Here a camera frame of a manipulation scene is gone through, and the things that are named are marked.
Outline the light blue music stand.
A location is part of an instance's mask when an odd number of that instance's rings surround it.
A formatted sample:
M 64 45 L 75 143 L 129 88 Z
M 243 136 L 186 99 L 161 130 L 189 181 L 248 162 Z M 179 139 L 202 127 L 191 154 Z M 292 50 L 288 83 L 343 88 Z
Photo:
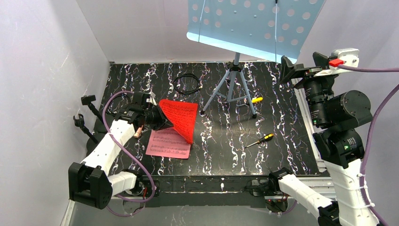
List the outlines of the light blue music stand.
M 295 62 L 316 21 L 322 0 L 190 0 L 187 38 L 233 51 L 235 57 L 211 99 L 226 79 L 243 76 L 242 54 L 280 63 Z

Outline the pink sheet music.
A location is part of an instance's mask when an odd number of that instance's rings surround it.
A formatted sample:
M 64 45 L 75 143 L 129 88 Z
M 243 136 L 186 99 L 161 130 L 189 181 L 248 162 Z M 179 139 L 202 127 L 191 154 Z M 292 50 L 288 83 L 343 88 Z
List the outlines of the pink sheet music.
M 188 159 L 191 145 L 173 128 L 151 131 L 146 155 Z

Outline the beige pink microphone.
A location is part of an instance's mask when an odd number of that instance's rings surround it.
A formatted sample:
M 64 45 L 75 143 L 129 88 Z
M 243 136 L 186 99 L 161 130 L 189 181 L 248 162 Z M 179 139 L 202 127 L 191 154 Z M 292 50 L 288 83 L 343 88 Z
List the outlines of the beige pink microphone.
M 139 128 L 136 130 L 136 132 L 134 133 L 133 137 L 134 137 L 134 138 L 139 138 L 139 137 L 141 136 L 142 129 L 143 129 L 143 126 L 139 127 Z

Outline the black round mic stand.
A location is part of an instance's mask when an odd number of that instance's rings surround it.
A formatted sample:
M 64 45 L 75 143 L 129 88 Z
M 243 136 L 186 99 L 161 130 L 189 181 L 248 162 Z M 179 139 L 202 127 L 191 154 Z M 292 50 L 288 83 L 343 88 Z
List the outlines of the black round mic stand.
M 97 110 L 93 102 L 96 101 L 96 96 L 95 95 L 84 95 L 81 97 L 81 104 L 83 106 L 87 106 L 90 111 L 99 119 L 101 123 L 103 123 L 103 118 L 100 112 Z
M 78 114 L 78 116 L 73 116 L 73 121 L 75 127 L 80 128 L 80 130 L 86 134 L 90 140 L 92 140 L 95 144 L 98 144 L 98 140 L 94 137 L 94 135 L 89 131 L 89 129 L 85 126 L 84 116 L 82 114 Z

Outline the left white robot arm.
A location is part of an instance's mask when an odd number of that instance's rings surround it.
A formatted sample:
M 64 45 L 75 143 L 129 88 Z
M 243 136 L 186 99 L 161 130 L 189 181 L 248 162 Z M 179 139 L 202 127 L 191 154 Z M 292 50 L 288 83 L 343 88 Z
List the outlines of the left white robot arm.
M 68 169 L 69 199 L 85 205 L 104 209 L 112 197 L 132 190 L 137 184 L 138 174 L 133 171 L 122 171 L 109 175 L 111 166 L 121 151 L 125 152 L 147 175 L 152 190 L 156 185 L 143 164 L 124 147 L 142 126 L 149 126 L 157 131 L 173 127 L 155 100 L 153 92 L 131 92 L 131 101 L 120 108 L 112 125 L 108 126 L 106 112 L 111 101 L 120 95 L 115 93 L 104 105 L 102 118 L 106 129 L 103 139 L 96 148 L 80 163 L 74 162 Z

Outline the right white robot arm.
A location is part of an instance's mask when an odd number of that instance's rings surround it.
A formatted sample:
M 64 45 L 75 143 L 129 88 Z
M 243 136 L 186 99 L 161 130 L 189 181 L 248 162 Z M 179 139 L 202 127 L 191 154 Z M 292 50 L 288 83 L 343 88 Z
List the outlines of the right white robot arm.
M 338 49 L 331 56 L 314 52 L 314 67 L 294 64 L 281 58 L 281 83 L 299 79 L 296 89 L 303 89 L 312 124 L 320 129 L 314 133 L 316 148 L 332 179 L 336 198 L 329 199 L 300 181 L 292 171 L 282 168 L 269 175 L 269 187 L 302 204 L 320 226 L 381 226 L 383 221 L 372 212 L 367 200 L 365 175 L 361 164 L 365 147 L 356 128 L 371 122 L 369 98 L 358 90 L 338 96 L 332 87 L 335 78 L 357 68 L 359 51 Z

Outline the red sheet music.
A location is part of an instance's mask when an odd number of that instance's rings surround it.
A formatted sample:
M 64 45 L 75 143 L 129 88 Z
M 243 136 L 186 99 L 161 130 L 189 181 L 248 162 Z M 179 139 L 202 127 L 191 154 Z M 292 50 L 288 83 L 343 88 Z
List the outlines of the red sheet music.
M 173 123 L 174 130 L 180 134 L 188 144 L 193 144 L 193 132 L 198 104 L 162 99 L 159 105 L 166 117 Z

